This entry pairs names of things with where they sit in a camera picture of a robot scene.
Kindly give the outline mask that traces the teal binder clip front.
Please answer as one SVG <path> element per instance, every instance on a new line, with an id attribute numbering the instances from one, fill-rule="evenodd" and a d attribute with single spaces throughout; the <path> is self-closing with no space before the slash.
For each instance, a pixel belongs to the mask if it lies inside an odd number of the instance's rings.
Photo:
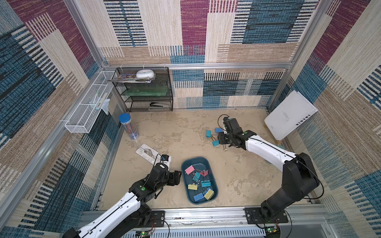
<path id="1" fill-rule="evenodd" d="M 199 172 L 195 172 L 193 174 L 192 180 L 195 181 L 195 182 L 199 182 L 200 181 L 200 177 L 201 177 L 201 174 Z"/>

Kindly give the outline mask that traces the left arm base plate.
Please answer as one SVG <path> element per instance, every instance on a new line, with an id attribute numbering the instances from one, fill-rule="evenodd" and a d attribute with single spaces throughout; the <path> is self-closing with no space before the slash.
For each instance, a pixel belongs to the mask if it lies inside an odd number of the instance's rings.
<path id="1" fill-rule="evenodd" d="M 164 210 L 153 210 L 149 213 L 134 212 L 129 215 L 123 222 L 122 225 L 125 228 L 162 228 L 164 227 L 165 211 Z"/>

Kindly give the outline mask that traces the blue binder clip front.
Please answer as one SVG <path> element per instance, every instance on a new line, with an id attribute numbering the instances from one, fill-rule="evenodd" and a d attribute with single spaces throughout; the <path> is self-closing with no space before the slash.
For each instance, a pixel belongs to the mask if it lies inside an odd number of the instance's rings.
<path id="1" fill-rule="evenodd" d="M 205 197 L 204 197 L 203 193 L 199 193 L 199 194 L 195 195 L 193 197 L 193 199 L 194 199 L 195 203 L 198 203 L 198 202 L 203 201 L 205 199 Z"/>

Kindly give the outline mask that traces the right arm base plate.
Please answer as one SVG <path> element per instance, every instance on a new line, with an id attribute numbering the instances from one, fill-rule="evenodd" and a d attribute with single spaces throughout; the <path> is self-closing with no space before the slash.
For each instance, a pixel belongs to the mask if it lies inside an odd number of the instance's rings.
<path id="1" fill-rule="evenodd" d="M 284 210 L 274 215 L 261 207 L 245 207 L 244 212 L 248 224 L 265 225 L 275 223 L 285 224 L 289 222 L 288 215 Z"/>

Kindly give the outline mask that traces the yellow binder clip front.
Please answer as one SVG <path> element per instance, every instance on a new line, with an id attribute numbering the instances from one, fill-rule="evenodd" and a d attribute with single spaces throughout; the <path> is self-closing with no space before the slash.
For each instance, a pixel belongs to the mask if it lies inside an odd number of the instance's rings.
<path id="1" fill-rule="evenodd" d="M 203 196 L 206 200 L 210 200 L 214 195 L 214 190 L 212 190 L 211 188 L 208 188 L 208 190 L 206 190 L 204 193 L 203 193 Z"/>

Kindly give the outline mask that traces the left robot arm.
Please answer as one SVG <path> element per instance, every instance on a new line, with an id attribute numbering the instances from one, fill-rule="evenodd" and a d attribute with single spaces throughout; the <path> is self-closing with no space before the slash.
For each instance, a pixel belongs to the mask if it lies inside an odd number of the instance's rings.
<path id="1" fill-rule="evenodd" d="M 179 185 L 181 171 L 170 172 L 157 163 L 143 179 L 133 183 L 129 191 L 110 209 L 79 230 L 70 228 L 64 238 L 120 238 L 133 228 L 146 226 L 152 209 L 147 202 L 157 198 L 165 186 Z"/>

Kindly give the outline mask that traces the teal plastic storage box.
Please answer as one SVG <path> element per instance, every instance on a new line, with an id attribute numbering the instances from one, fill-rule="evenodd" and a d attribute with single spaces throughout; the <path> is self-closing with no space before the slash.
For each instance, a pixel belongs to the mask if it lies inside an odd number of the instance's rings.
<path id="1" fill-rule="evenodd" d="M 182 163 L 186 195 L 190 203 L 200 205 L 218 196 L 218 186 L 209 161 L 204 157 L 188 159 Z"/>

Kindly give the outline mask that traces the pink binder clip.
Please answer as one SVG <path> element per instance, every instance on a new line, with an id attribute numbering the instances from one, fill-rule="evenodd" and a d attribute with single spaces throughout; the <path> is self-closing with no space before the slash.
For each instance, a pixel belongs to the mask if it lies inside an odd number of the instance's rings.
<path id="1" fill-rule="evenodd" d="M 209 174 L 209 170 L 203 170 L 199 172 L 203 177 L 206 177 Z"/>
<path id="2" fill-rule="evenodd" d="M 195 168 L 193 167 L 193 165 L 191 165 L 191 166 L 189 166 L 189 167 L 187 167 L 186 169 L 185 169 L 185 173 L 187 174 L 187 175 L 190 175 L 191 173 L 193 173 L 195 171 Z"/>

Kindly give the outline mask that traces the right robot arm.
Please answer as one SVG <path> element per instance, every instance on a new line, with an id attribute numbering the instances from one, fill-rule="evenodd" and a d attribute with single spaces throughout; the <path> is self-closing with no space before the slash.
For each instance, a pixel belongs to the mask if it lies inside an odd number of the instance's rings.
<path id="1" fill-rule="evenodd" d="M 310 156 L 281 149 L 253 131 L 243 131 L 235 118 L 226 114 L 221 116 L 224 127 L 218 134 L 220 144 L 252 152 L 282 172 L 280 189 L 261 204 L 259 214 L 265 223 L 283 214 L 284 209 L 294 202 L 306 199 L 309 193 L 322 185 Z"/>

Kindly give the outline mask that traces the white ruler package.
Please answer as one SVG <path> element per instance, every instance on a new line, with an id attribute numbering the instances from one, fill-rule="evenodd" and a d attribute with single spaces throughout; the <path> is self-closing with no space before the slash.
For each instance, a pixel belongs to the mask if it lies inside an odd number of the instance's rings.
<path id="1" fill-rule="evenodd" d="M 141 156 L 143 159 L 148 161 L 149 163 L 156 165 L 161 161 L 161 155 L 159 152 L 151 148 L 146 144 L 142 144 L 137 150 L 136 154 Z"/>

